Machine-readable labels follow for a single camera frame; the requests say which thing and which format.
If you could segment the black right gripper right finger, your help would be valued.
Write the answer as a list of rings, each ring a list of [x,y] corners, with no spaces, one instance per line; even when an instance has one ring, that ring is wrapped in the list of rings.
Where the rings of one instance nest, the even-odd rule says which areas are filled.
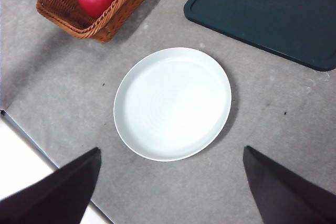
[[[335,195],[251,146],[243,163],[264,223],[335,223]]]

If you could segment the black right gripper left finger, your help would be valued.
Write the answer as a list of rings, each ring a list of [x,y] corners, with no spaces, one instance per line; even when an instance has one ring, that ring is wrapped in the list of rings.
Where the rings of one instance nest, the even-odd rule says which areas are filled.
[[[1,223],[80,223],[100,168],[101,150],[95,147],[1,200]]]

